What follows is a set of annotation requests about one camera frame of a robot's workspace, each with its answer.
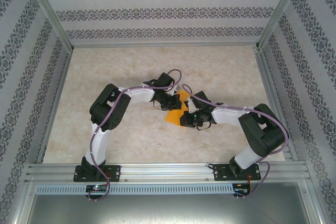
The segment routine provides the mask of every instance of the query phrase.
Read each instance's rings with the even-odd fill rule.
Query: beige floor
[[[203,90],[213,102],[268,103],[250,46],[75,49],[44,163],[80,163],[91,137],[89,108],[108,83],[131,87],[173,68],[181,69],[182,83]],[[113,131],[107,162],[227,162],[247,145],[240,127],[197,131],[169,124],[165,115],[152,103],[130,106]]]

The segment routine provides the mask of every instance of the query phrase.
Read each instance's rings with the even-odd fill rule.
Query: yellow object
[[[178,94],[180,95],[180,101],[182,103],[181,109],[168,111],[165,120],[169,123],[181,126],[180,125],[181,116],[183,116],[184,111],[189,111],[184,102],[189,98],[190,95],[184,90],[180,90]]]

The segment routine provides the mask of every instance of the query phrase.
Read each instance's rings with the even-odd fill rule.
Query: ventilated metal strip
[[[36,195],[83,195],[86,185],[39,185]],[[232,194],[232,184],[113,185],[109,195]]]

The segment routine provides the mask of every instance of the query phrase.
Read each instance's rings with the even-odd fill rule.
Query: mounting plate
[[[230,170],[230,164],[209,164],[209,168],[214,171],[215,181],[235,181],[248,180],[248,174],[251,180],[261,180],[259,166],[257,164],[251,165],[244,173],[240,174],[238,178]]]
[[[110,182],[119,182],[120,165],[104,165],[103,172],[109,176]],[[77,165],[74,174],[74,182],[106,182],[103,176],[93,178],[82,165]]]

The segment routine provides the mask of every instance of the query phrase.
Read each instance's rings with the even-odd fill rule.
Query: damask pattern wall
[[[336,0],[291,0],[264,48],[297,154],[336,223]]]
[[[0,0],[0,223],[35,163],[68,56],[37,0]]]
[[[80,45],[254,42],[279,0],[50,0]]]

